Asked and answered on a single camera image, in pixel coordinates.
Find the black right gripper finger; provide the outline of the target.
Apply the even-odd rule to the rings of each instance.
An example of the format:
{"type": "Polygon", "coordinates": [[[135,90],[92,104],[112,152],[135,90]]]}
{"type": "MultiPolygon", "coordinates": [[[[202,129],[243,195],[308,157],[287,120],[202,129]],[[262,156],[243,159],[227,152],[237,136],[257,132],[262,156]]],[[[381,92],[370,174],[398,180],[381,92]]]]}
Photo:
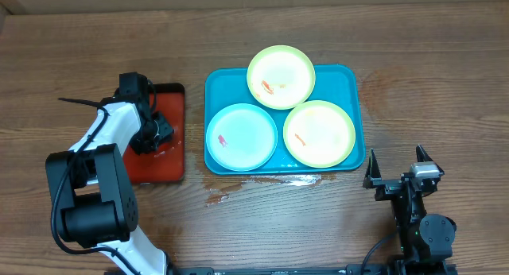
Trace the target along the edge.
{"type": "Polygon", "coordinates": [[[364,188],[376,188],[379,186],[379,182],[382,180],[381,173],[379,171],[378,162],[376,160],[375,151],[370,149],[370,156],[368,160],[367,170],[363,179],[364,188]]]}
{"type": "Polygon", "coordinates": [[[433,162],[434,165],[437,167],[439,175],[444,176],[445,174],[444,170],[429,156],[429,154],[425,151],[422,145],[416,146],[416,156],[418,162],[433,162]]]}

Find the light blue plate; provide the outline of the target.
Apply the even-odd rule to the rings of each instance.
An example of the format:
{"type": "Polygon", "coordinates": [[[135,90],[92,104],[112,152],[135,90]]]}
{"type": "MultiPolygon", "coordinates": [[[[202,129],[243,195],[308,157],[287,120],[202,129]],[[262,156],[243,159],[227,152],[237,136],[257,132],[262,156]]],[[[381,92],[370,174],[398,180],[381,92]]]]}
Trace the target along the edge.
{"type": "Polygon", "coordinates": [[[205,133],[212,159],[232,172],[249,172],[266,164],[278,144],[272,117],[248,103],[232,104],[216,113],[205,133]]]}

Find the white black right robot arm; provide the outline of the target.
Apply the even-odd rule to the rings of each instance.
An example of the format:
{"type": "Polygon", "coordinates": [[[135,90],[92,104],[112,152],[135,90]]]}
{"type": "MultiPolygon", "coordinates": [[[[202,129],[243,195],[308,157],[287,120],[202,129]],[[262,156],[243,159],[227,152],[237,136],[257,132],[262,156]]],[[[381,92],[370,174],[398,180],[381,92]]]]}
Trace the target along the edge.
{"type": "Polygon", "coordinates": [[[397,230],[375,244],[364,258],[361,274],[457,274],[446,260],[453,255],[457,225],[444,215],[430,214],[423,199],[437,191],[444,170],[421,145],[416,146],[417,161],[398,179],[384,180],[375,151],[370,151],[363,187],[375,189],[375,200],[390,201],[397,230]],[[385,242],[398,237],[402,254],[385,265],[369,266],[371,255],[385,242]]]}

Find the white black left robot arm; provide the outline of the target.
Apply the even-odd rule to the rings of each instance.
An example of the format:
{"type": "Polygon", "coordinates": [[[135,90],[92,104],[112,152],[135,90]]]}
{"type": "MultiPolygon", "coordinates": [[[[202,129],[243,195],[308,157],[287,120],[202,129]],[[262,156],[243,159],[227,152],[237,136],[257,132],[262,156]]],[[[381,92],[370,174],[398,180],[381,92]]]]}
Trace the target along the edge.
{"type": "Polygon", "coordinates": [[[45,162],[52,208],[50,229],[67,254],[103,254],[125,274],[171,274],[165,251],[138,224],[138,203],[123,160],[140,144],[153,152],[169,135],[169,125],[150,99],[80,100],[94,107],[86,134],[45,162]]]}

